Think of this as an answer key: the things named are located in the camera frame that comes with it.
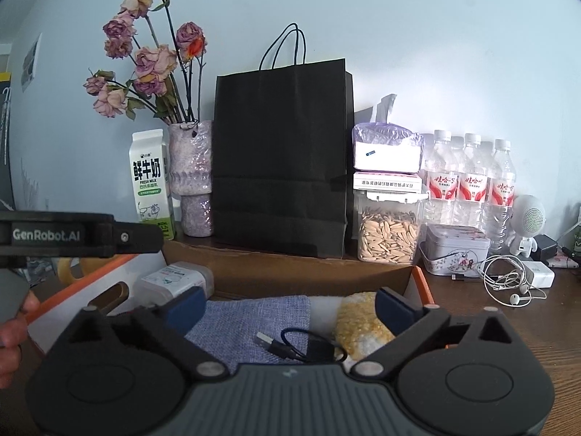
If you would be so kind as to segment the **person's left hand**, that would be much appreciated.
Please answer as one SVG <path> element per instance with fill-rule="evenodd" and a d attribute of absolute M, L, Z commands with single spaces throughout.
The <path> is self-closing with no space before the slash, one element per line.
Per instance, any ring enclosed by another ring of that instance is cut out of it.
<path fill-rule="evenodd" d="M 15 374 L 22 361 L 21 345 L 28 339 L 28 324 L 26 316 L 36 312 L 39 300 L 30 291 L 21 306 L 17 316 L 1 325 L 0 350 L 0 389 L 6 390 L 11 386 Z"/>

